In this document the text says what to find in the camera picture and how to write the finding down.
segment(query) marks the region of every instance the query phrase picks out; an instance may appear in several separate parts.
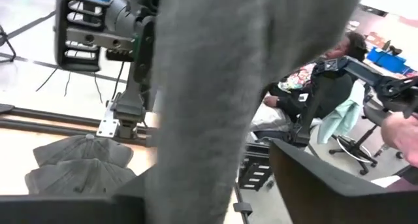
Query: teal jacket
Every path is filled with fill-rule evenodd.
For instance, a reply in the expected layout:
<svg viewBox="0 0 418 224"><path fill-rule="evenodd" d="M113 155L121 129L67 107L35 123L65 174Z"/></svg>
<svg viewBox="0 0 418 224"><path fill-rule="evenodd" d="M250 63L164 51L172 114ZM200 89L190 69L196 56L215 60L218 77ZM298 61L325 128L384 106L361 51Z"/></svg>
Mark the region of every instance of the teal jacket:
<svg viewBox="0 0 418 224"><path fill-rule="evenodd" d="M364 87L356 81L350 96L323 119L319 126L318 144L326 144L332 135L347 135L357 123L363 107Z"/></svg>

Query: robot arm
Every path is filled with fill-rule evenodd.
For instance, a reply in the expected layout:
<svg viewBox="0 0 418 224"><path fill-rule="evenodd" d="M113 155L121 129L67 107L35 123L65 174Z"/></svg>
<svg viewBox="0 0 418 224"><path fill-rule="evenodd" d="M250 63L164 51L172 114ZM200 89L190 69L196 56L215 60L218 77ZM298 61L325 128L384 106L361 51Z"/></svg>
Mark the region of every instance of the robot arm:
<svg viewBox="0 0 418 224"><path fill-rule="evenodd" d="M71 6L73 1L95 11ZM149 105L157 0L57 0L55 53L57 64L67 71L97 72L101 48L106 58L131 64L127 87L106 106L98 136L135 139ZM87 22L73 14L87 16Z"/></svg>
<svg viewBox="0 0 418 224"><path fill-rule="evenodd" d="M403 112L405 118L410 117L412 112L418 112L418 77L399 80L383 76L368 65L347 56L318 61L312 73L315 91L308 97L298 122L289 133L283 134L284 141L296 147L306 147L309 144L310 125L319 103L335 78L347 72L371 86L386 109Z"/></svg>

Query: black plastic panel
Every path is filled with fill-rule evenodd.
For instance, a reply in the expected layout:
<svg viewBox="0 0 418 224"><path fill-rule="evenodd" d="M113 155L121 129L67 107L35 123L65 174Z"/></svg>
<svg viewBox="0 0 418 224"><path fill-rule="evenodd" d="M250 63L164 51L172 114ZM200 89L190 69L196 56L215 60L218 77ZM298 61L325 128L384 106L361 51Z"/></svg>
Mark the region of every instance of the black plastic panel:
<svg viewBox="0 0 418 224"><path fill-rule="evenodd" d="M84 10L82 6L74 7L75 3L82 3L90 7L99 7L100 12L95 13ZM67 40L67 29L78 28L84 31L103 32L105 30L105 14L109 3L98 0L56 0L56 21L55 21L55 58L57 64L67 71L88 71L97 72L100 70L99 57L100 48L97 46L78 46ZM83 19L69 18L70 14L82 14L90 17L87 22ZM69 56L71 51L90 53L90 56Z"/></svg>
<svg viewBox="0 0 418 224"><path fill-rule="evenodd" d="M270 164L294 224L416 223L418 190L393 191L279 140Z"/></svg>
<svg viewBox="0 0 418 224"><path fill-rule="evenodd" d="M269 145L248 143L244 161L240 165L240 189L260 190L272 175L268 162Z"/></svg>

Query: chair wheel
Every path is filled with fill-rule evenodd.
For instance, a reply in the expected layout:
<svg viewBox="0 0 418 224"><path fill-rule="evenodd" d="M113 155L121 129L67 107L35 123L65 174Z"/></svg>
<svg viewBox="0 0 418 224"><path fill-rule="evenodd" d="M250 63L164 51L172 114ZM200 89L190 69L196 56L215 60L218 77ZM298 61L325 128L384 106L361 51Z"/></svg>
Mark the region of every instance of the chair wheel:
<svg viewBox="0 0 418 224"><path fill-rule="evenodd" d="M398 159L403 159L403 158L404 158L404 154L402 154L402 152L397 152L397 153L395 154L395 156L396 156L396 158L398 158Z"/></svg>
<svg viewBox="0 0 418 224"><path fill-rule="evenodd" d="M376 152L374 155L373 155L373 157L379 157L381 155L381 150L380 151L378 151L378 152Z"/></svg>
<svg viewBox="0 0 418 224"><path fill-rule="evenodd" d="M361 175L366 175L366 174L368 174L368 171L366 171L366 170L360 170L360 174Z"/></svg>
<svg viewBox="0 0 418 224"><path fill-rule="evenodd" d="M267 189L269 190L269 189L272 189L273 188L273 186L274 186L274 181L269 181L267 184L266 184L266 187L267 187Z"/></svg>

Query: gray hat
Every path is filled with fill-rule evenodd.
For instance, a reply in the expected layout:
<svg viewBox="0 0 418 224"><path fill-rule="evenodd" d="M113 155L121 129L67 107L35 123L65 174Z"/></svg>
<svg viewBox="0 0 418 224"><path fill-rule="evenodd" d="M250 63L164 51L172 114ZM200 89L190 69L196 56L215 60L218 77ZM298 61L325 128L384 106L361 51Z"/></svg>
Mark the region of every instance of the gray hat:
<svg viewBox="0 0 418 224"><path fill-rule="evenodd" d="M77 135L35 148L33 155L40 167L73 159L98 159L125 168L132 159L133 151L109 138Z"/></svg>
<svg viewBox="0 0 418 224"><path fill-rule="evenodd" d="M98 159L83 159L32 170L26 174L25 183L29 194L103 194L115 191L134 177L131 169Z"/></svg>

